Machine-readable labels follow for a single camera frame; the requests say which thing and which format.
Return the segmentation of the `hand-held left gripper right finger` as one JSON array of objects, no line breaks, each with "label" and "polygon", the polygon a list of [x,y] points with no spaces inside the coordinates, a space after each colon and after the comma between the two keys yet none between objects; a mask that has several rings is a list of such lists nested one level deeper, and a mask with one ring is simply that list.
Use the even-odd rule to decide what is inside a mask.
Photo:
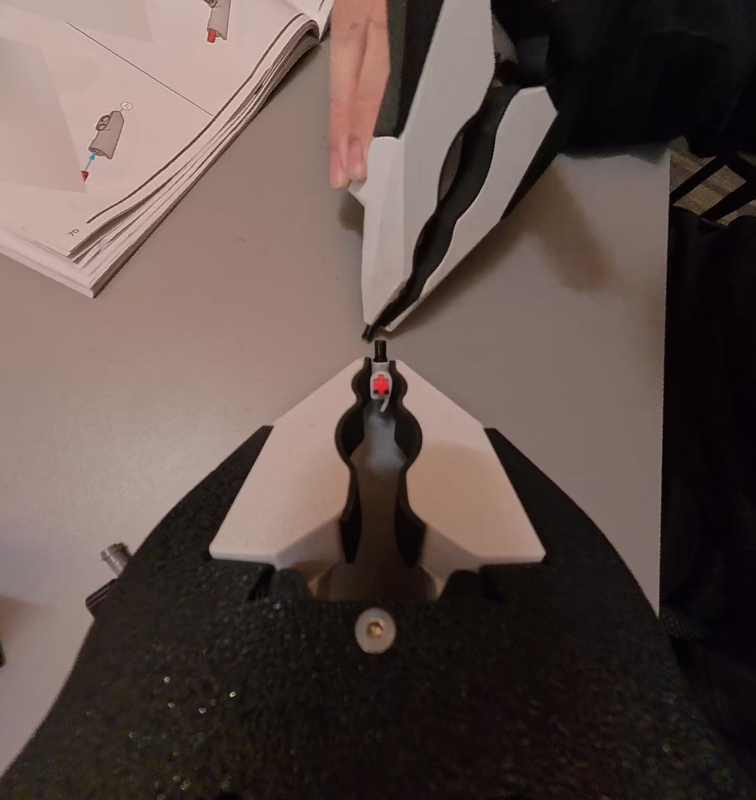
[{"label": "hand-held left gripper right finger", "polygon": [[421,430],[405,485],[425,527],[416,561],[435,592],[458,571],[540,563],[545,549],[483,425],[405,363],[395,365],[403,408]]}]

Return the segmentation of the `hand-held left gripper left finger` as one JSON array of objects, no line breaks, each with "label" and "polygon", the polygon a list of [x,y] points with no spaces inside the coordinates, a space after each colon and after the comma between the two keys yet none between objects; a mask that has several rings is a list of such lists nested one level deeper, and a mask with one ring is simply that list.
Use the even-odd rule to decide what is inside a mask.
[{"label": "hand-held left gripper left finger", "polygon": [[357,404],[353,380],[370,366],[350,363],[273,423],[209,546],[214,559],[294,570],[308,583],[343,560],[351,473],[335,432]]}]

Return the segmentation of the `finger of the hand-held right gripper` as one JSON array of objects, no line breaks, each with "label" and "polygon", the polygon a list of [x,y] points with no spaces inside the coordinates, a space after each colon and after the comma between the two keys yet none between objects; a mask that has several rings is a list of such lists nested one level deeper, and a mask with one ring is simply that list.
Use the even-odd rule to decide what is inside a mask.
[{"label": "finger of the hand-held right gripper", "polygon": [[456,143],[480,125],[494,70],[488,1],[387,2],[389,75],[368,152],[361,293],[373,340],[421,297],[417,254],[432,248],[441,179]]},{"label": "finger of the hand-held right gripper", "polygon": [[412,272],[378,317],[393,330],[506,215],[557,117],[544,86],[495,86],[463,128],[453,182],[418,234]]}]

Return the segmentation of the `grey brick piece red pin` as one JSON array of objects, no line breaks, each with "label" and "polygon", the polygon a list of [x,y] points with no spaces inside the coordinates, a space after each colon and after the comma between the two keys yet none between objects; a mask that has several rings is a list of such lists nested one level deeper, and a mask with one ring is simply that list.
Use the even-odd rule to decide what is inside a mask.
[{"label": "grey brick piece red pin", "polygon": [[387,411],[393,395],[393,375],[390,362],[371,361],[369,377],[369,399],[374,409],[383,414]]}]

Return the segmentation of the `person's right hand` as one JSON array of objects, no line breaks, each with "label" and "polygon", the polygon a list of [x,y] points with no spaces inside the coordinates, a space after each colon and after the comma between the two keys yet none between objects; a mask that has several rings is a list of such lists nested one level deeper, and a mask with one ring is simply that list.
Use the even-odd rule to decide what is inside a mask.
[{"label": "person's right hand", "polygon": [[363,182],[390,61],[385,1],[336,1],[330,34],[329,155],[336,190]]}]

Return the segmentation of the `grey and black brick assembly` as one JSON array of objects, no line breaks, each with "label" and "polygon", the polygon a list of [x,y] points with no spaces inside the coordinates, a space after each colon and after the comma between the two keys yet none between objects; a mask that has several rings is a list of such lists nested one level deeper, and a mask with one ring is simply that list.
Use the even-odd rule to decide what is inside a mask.
[{"label": "grey and black brick assembly", "polygon": [[112,571],[113,578],[104,583],[91,595],[88,595],[84,601],[84,605],[93,619],[97,619],[100,607],[113,592],[120,576],[123,575],[123,572],[126,570],[131,558],[131,552],[124,543],[118,542],[102,550],[100,557]]}]

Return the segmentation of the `black chair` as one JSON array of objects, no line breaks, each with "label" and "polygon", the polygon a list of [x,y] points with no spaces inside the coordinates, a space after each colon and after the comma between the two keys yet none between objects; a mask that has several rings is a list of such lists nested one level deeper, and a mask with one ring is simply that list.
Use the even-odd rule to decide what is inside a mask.
[{"label": "black chair", "polygon": [[756,790],[756,211],[691,210],[714,156],[673,145],[663,396],[661,613],[708,720]]}]

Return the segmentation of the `open instruction booklet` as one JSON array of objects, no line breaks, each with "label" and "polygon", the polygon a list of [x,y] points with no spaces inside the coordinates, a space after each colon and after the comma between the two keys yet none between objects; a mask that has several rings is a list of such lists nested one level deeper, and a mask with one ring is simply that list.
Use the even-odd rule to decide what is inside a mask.
[{"label": "open instruction booklet", "polygon": [[94,297],[333,2],[0,1],[0,253]]}]

